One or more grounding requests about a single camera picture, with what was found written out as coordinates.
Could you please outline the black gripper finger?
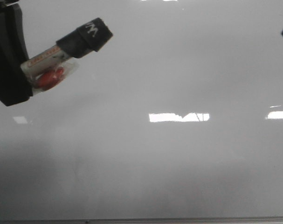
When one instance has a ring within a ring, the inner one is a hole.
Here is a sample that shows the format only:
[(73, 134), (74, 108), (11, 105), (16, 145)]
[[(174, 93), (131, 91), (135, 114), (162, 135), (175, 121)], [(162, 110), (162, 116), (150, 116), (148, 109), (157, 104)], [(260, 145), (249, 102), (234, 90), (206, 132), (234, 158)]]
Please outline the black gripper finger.
[(25, 102), (33, 95), (21, 69), (28, 59), (21, 7), (17, 2), (0, 2), (0, 102), (6, 106)]

